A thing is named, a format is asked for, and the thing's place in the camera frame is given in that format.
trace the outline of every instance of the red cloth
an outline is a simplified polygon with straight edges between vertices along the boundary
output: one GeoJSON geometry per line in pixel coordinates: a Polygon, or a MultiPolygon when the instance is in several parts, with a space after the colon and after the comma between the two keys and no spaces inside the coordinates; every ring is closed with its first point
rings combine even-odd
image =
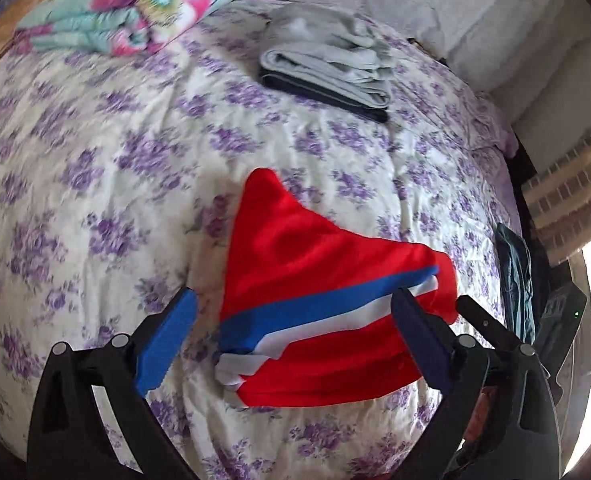
{"type": "Polygon", "coordinates": [[[451,324],[457,291],[446,254],[343,230],[297,202],[273,171],[255,170],[234,222],[220,313],[220,350],[246,354],[246,361],[231,367],[224,357],[216,376],[247,406],[324,406],[393,392],[420,374],[390,310],[355,330],[334,323],[355,316],[365,304],[366,311],[400,284],[431,280],[434,290],[416,298],[451,324]],[[367,299],[353,304],[359,294],[367,299]],[[327,332],[296,336],[258,369],[231,375],[245,370],[249,354],[264,355],[259,341],[288,339],[289,331],[309,330],[315,323],[326,323],[327,332]],[[240,378],[238,384],[231,383],[232,376],[240,378]]]}

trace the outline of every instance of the white stripe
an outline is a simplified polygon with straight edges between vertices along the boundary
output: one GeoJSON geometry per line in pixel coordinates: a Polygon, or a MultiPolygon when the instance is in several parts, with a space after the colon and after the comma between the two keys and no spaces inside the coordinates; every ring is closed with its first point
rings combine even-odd
{"type": "MultiPolygon", "coordinates": [[[[409,288],[409,292],[413,296],[421,296],[437,290],[437,286],[437,278],[431,276],[424,283],[409,288]]],[[[255,374],[268,359],[280,359],[286,347],[293,342],[333,332],[359,330],[388,316],[391,313],[391,297],[392,294],[388,294],[351,312],[267,334],[252,354],[222,354],[215,365],[215,378],[227,390],[237,391],[244,382],[241,376],[255,374]]]]}
{"type": "MultiPolygon", "coordinates": [[[[424,283],[412,286],[409,291],[413,296],[431,292],[437,288],[437,278],[431,276],[424,283]]],[[[266,355],[271,359],[280,359],[289,344],[311,337],[333,332],[359,330],[391,313],[392,294],[370,301],[369,303],[337,316],[327,317],[303,325],[285,328],[266,334],[255,347],[254,354],[266,355]]]]}

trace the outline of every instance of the bed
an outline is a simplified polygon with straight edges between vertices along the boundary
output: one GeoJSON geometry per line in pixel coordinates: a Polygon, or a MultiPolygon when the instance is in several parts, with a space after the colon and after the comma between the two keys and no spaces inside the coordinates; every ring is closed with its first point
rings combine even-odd
{"type": "MultiPolygon", "coordinates": [[[[187,283],[198,321],[149,402],[202,478],[372,478],[403,460],[439,403],[422,380],[327,408],[222,400],[217,314],[254,168],[343,228],[447,252],[459,294],[504,321],[494,228],[521,230],[504,115],[380,23],[396,58],[389,123],[265,89],[258,40],[282,4],[237,0],[148,59],[0,60],[0,442],[16,456],[51,346],[131,333],[187,283]]],[[[474,333],[463,320],[454,330],[474,333]]],[[[98,398],[120,460],[136,467],[98,398]]]]}

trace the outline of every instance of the black device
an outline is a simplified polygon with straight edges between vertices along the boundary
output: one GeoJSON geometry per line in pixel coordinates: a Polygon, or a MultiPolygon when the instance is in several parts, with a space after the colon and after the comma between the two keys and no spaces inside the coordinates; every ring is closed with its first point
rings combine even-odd
{"type": "MultiPolygon", "coordinates": [[[[183,288],[132,336],[118,334],[92,350],[73,351],[65,342],[53,346],[31,418],[28,480],[197,480],[144,399],[162,382],[196,305],[193,291],[183,288]],[[117,461],[93,385],[105,387],[142,473],[117,461]]],[[[534,347],[470,297],[457,300],[457,311],[495,348],[484,348],[468,334],[456,336],[440,317],[425,313],[408,290],[393,294],[393,320],[428,385],[444,397],[391,480],[559,480],[559,430],[548,382],[554,375],[534,347]],[[484,386],[495,386],[496,395],[482,436],[458,451],[484,386]]],[[[553,349],[568,352],[559,344],[542,348],[552,367],[553,349]]]]}
{"type": "Polygon", "coordinates": [[[563,394],[558,373],[573,345],[586,306],[584,293],[574,283],[567,283],[549,296],[540,320],[533,348],[550,374],[548,383],[555,404],[563,394]]]}

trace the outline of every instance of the folded blanket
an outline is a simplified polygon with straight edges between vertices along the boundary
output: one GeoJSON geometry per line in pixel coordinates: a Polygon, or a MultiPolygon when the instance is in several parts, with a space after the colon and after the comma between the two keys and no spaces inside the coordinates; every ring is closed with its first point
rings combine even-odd
{"type": "Polygon", "coordinates": [[[373,108],[391,100],[390,48],[362,20],[312,4],[271,14],[260,64],[373,108]]]}
{"type": "Polygon", "coordinates": [[[16,27],[20,49],[154,53],[232,0],[47,0],[16,27]]]}

